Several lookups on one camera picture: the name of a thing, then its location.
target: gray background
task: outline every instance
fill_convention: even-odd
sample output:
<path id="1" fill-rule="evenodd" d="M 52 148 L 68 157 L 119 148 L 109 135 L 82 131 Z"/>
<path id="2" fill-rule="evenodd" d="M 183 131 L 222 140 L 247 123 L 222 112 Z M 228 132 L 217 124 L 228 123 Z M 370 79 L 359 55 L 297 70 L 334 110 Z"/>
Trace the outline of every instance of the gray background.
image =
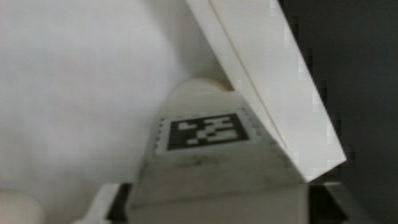
<path id="1" fill-rule="evenodd" d="M 313 79 L 352 162 L 341 178 L 363 206 L 398 223 L 398 1 L 284 0 Z"/>

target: white board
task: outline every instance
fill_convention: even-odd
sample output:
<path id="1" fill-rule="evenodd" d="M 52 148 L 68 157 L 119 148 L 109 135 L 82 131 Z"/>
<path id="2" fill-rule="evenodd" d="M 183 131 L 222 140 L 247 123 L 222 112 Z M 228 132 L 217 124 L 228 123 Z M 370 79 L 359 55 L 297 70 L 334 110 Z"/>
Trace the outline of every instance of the white board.
<path id="1" fill-rule="evenodd" d="M 306 180 L 345 161 L 277 0 L 187 0 L 235 90 Z"/>

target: white wall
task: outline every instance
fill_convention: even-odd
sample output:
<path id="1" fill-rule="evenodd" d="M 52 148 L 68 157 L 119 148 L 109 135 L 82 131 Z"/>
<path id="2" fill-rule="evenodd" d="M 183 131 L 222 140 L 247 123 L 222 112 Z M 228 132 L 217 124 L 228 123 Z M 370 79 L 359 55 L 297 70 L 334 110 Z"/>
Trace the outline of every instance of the white wall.
<path id="1" fill-rule="evenodd" d="M 132 179 L 158 106 L 215 58 L 185 0 L 0 2 L 0 188 L 77 219 Z"/>

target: white plastic part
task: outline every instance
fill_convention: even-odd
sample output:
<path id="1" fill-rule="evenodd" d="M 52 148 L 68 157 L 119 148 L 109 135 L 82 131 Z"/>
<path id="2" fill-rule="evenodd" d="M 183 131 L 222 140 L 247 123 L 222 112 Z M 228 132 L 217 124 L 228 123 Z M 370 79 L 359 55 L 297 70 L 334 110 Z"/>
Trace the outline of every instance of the white plastic part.
<path id="1" fill-rule="evenodd" d="M 121 184 L 112 183 L 101 186 L 85 217 L 73 224 L 110 224 L 107 213 L 114 203 L 119 186 Z"/>
<path id="2" fill-rule="evenodd" d="M 306 224 L 306 181 L 242 94 L 208 79 L 189 80 L 157 120 L 126 207 L 130 223 Z M 233 140 L 217 143 L 212 136 L 226 131 Z"/>
<path id="3" fill-rule="evenodd" d="M 45 224 L 45 209 L 23 193 L 0 191 L 0 223 Z"/>
<path id="4" fill-rule="evenodd" d="M 187 0 L 235 90 L 306 180 L 345 161 L 277 0 Z"/>
<path id="5" fill-rule="evenodd" d="M 338 205 L 348 215 L 348 221 L 345 224 L 377 224 L 372 220 L 368 213 L 357 203 L 352 193 L 340 182 L 325 183 L 327 191 L 336 199 Z"/>

